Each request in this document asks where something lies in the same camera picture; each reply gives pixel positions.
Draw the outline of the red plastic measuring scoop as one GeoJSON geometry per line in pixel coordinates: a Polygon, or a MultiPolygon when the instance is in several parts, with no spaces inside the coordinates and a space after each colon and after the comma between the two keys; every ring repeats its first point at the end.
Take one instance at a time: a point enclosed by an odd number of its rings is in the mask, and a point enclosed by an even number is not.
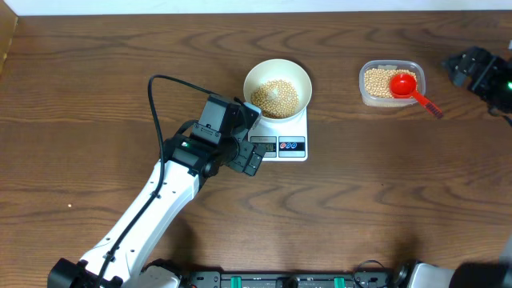
{"type": "Polygon", "coordinates": [[[390,80],[390,92],[394,98],[414,98],[423,108],[436,118],[442,118],[443,112],[417,90],[417,82],[410,74],[396,74],[390,80]]]}

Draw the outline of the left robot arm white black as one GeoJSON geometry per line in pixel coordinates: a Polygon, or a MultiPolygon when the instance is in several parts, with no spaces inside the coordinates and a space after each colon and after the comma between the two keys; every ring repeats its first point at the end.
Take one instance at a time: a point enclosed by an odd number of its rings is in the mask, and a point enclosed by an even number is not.
{"type": "Polygon", "coordinates": [[[170,287],[181,278],[146,260],[177,214],[221,166],[253,176],[264,145],[229,136],[218,145],[176,134],[163,143],[161,157],[126,212],[107,235],[74,263],[60,259],[49,272],[49,287],[170,287]]]}

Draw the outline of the white digital kitchen scale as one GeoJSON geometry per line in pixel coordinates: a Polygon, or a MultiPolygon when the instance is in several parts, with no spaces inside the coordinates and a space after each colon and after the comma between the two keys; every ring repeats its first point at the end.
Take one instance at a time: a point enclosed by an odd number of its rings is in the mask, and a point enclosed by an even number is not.
{"type": "Polygon", "coordinates": [[[308,159],[307,109],[292,118],[262,118],[248,137],[265,147],[263,161],[304,162],[308,159]]]}

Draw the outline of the soybeans in bowl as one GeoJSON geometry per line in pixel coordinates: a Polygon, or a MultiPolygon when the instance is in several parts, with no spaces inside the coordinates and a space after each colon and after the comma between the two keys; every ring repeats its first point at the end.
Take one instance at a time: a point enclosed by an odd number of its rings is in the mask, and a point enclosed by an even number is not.
{"type": "Polygon", "coordinates": [[[261,84],[252,94],[250,100],[262,110],[268,118],[288,118],[298,108],[298,92],[290,82],[272,80],[261,84]]]}

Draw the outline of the white bowl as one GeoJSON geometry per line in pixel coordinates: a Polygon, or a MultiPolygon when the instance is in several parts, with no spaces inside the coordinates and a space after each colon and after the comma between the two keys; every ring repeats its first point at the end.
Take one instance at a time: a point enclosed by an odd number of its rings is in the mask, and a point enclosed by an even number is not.
{"type": "Polygon", "coordinates": [[[310,103],[313,87],[308,73],[297,63],[285,59],[270,59],[257,64],[246,76],[243,85],[243,94],[247,102],[251,94],[263,83],[272,80],[285,80],[290,82],[298,92],[298,108],[292,118],[303,111],[310,103]]]}

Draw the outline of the clear plastic container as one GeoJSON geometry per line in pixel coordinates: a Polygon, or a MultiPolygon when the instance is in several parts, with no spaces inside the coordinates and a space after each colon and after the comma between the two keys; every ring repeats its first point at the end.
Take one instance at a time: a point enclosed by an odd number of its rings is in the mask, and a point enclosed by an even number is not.
{"type": "Polygon", "coordinates": [[[426,76],[423,68],[419,64],[405,60],[373,60],[366,63],[359,72],[359,89],[362,95],[362,101],[368,106],[374,107],[405,107],[417,104],[414,98],[377,98],[366,92],[364,87],[364,73],[372,68],[382,68],[386,70],[409,70],[417,75],[417,90],[424,94],[426,92],[426,76]]]}

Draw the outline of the soybeans pile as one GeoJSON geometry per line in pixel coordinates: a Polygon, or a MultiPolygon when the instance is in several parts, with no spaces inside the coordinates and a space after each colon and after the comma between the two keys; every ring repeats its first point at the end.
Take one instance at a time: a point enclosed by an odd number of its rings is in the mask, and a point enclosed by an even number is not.
{"type": "Polygon", "coordinates": [[[416,73],[409,70],[372,68],[364,73],[364,87],[366,92],[377,98],[392,98],[390,80],[396,74],[409,74],[414,79],[417,79],[416,73]]]}

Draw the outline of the cardboard box edge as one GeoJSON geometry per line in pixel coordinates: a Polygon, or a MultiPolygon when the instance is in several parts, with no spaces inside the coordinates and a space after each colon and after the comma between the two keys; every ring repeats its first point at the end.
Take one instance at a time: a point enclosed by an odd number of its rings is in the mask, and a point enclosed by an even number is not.
{"type": "Polygon", "coordinates": [[[0,72],[5,65],[14,32],[18,24],[18,16],[1,0],[0,3],[0,72]]]}

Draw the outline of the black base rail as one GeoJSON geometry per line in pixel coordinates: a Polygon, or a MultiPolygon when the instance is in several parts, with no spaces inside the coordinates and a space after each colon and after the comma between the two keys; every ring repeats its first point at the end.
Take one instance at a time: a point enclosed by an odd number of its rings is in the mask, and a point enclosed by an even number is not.
{"type": "Polygon", "coordinates": [[[376,260],[360,263],[353,271],[339,273],[252,273],[221,270],[181,272],[170,262],[152,262],[141,274],[138,287],[177,288],[379,288],[439,287],[447,288],[454,275],[452,269],[418,261],[409,261],[396,270],[376,260]]]}

